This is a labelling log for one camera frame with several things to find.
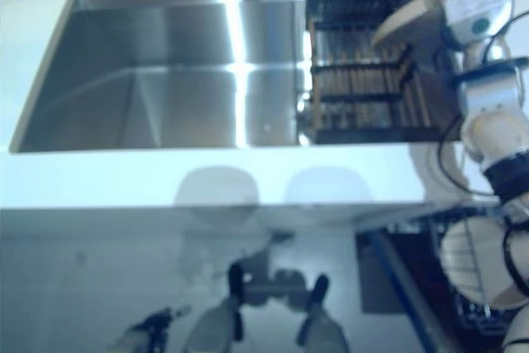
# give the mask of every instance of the drying rack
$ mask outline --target drying rack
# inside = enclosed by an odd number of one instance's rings
[[[470,256],[470,262],[473,265],[465,267],[464,269],[458,269],[458,271],[474,275],[474,283],[472,285],[465,285],[465,288],[478,291],[483,302],[487,302],[487,296],[476,259],[474,242],[469,231],[468,219],[476,215],[491,215],[492,211],[490,208],[459,209],[437,214],[427,219],[427,226],[432,238],[432,247],[439,263],[441,263],[441,240],[448,238],[445,236],[446,232],[451,225],[457,222],[463,222],[465,224],[465,231],[462,236],[453,236],[452,238],[463,238],[467,240],[469,251],[465,252],[465,254]],[[450,285],[450,293],[453,297],[457,320],[461,327],[467,330],[476,330],[483,336],[505,335],[512,320],[512,311],[495,310],[488,305],[473,303],[460,294],[453,285]]]
[[[375,50],[371,37],[402,0],[317,0],[307,7],[317,144],[437,141],[409,47]]]

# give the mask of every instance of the stainless steel sink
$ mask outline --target stainless steel sink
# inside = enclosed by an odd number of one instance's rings
[[[306,0],[69,0],[12,151],[298,145]]]

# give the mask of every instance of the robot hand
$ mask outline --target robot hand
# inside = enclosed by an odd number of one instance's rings
[[[415,0],[382,24],[373,44],[420,47],[439,36],[462,53],[462,73],[454,79],[464,118],[461,140],[499,196],[505,215],[519,223],[529,220],[529,120],[522,110],[521,75],[528,61],[512,60],[501,37],[512,20],[512,3]]]

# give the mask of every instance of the white countertop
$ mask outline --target white countertop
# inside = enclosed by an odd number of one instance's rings
[[[0,0],[0,208],[173,207],[456,200],[439,182],[434,145],[234,150],[9,152],[65,0]],[[529,0],[517,0],[519,12]],[[508,37],[529,54],[529,21]],[[488,184],[470,160],[471,186]]]

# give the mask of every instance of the black wire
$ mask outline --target black wire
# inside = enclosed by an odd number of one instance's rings
[[[503,261],[505,262],[505,266],[507,267],[507,270],[509,274],[511,275],[512,281],[514,281],[514,284],[517,286],[518,291],[529,298],[529,279],[524,279],[520,272],[518,271],[516,265],[514,264],[514,261],[512,260],[512,252],[511,252],[511,244],[513,236],[518,232],[521,233],[527,233],[524,229],[514,229],[513,227],[507,228],[507,231],[505,232],[505,236],[503,237]]]
[[[437,145],[437,163],[439,165],[439,169],[441,170],[443,175],[445,175],[446,179],[448,179],[459,190],[465,193],[475,194],[477,196],[485,196],[487,198],[494,198],[496,197],[496,195],[493,193],[486,193],[486,192],[481,192],[479,190],[473,190],[473,189],[467,188],[460,181],[458,181],[452,175],[450,175],[445,165],[443,164],[443,149],[445,148],[445,143],[446,143],[446,140],[448,139],[448,135],[452,132],[455,126],[457,126],[457,124],[462,120],[462,118],[463,117],[461,115],[457,115],[456,117],[454,117],[454,120],[450,122],[448,127],[445,129],[445,131],[441,135],[441,138]]]
[[[509,27],[516,21],[518,20],[521,20],[522,18],[524,17],[527,17],[529,16],[529,10],[526,10],[524,12],[521,12],[520,14],[518,14],[517,16],[511,18],[509,20],[509,22],[507,22],[504,26],[502,26],[502,29],[500,29],[498,31],[498,33],[496,33],[495,35],[493,35],[491,38],[490,38],[490,42],[488,43],[487,47],[485,47],[485,52],[483,53],[483,60],[481,61],[481,65],[482,66],[485,66],[487,64],[487,57],[488,57],[488,52],[490,51],[490,49],[492,48],[494,42],[496,41],[496,39],[498,39],[501,35],[505,35],[509,29]]]

